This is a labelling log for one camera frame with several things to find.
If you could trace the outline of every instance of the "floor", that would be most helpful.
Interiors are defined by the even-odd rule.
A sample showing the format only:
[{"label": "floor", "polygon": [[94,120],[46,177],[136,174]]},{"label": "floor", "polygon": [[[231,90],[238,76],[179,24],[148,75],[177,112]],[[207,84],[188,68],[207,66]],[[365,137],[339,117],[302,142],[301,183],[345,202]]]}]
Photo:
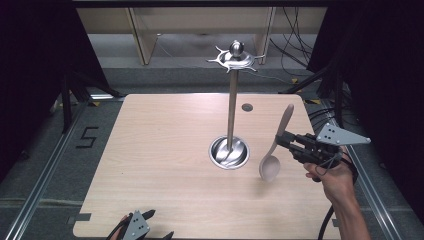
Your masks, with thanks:
[{"label": "floor", "polygon": [[[305,35],[302,39],[313,47],[315,37]],[[283,36],[271,38],[284,47]],[[237,39],[245,43],[245,51],[255,53],[250,35],[160,35],[151,62],[142,66],[131,35],[90,35],[90,39],[110,86],[128,94],[228,92],[226,70],[206,61],[216,58],[219,52],[215,46],[227,49]],[[286,50],[306,63],[301,51],[291,46]],[[311,74],[301,64],[282,58],[273,45],[269,46],[266,64],[253,67],[258,71],[240,74],[239,92],[278,94]],[[319,83],[297,93],[305,100],[316,131],[323,123],[333,121],[331,111],[320,111],[331,107],[332,99],[317,98]],[[97,89],[90,92],[102,93]],[[28,158],[19,160],[1,183],[0,236],[19,228],[13,232],[15,239],[75,239],[73,223],[78,220],[122,99],[73,103],[70,131],[62,134],[63,115],[58,104],[26,149]],[[366,136],[347,86],[344,106],[344,127]],[[83,136],[94,137],[93,147],[87,147],[90,142]],[[372,238],[424,239],[423,225],[380,164],[372,143],[357,145],[350,152],[361,173],[356,192]]]}]

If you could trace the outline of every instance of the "spoon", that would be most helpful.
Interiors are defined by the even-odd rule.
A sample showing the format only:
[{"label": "spoon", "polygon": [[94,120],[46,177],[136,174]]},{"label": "spoon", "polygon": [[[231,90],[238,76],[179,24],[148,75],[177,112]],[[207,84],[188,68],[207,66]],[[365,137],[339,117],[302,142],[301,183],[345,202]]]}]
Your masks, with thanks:
[{"label": "spoon", "polygon": [[[290,121],[290,118],[293,115],[293,110],[294,105],[289,104],[286,110],[284,111],[283,116],[281,117],[280,125],[278,126],[277,130],[277,136],[283,135]],[[262,158],[261,163],[259,164],[259,174],[261,175],[261,178],[267,182],[271,182],[272,180],[274,180],[280,172],[280,161],[278,160],[278,158],[272,155],[276,147],[277,143],[274,139],[271,148],[269,149],[268,153],[265,154],[265,156]]]}]

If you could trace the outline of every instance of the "human arm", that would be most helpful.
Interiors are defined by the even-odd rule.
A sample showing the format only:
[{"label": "human arm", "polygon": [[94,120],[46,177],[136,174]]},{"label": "human arm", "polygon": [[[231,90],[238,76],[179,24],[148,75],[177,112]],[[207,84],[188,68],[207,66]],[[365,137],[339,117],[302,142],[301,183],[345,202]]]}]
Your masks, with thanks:
[{"label": "human arm", "polygon": [[312,163],[305,163],[303,166],[308,171],[306,177],[321,179],[324,193],[332,203],[339,221],[341,238],[343,240],[371,239],[355,196],[352,172],[348,165],[341,162],[328,171]]}]

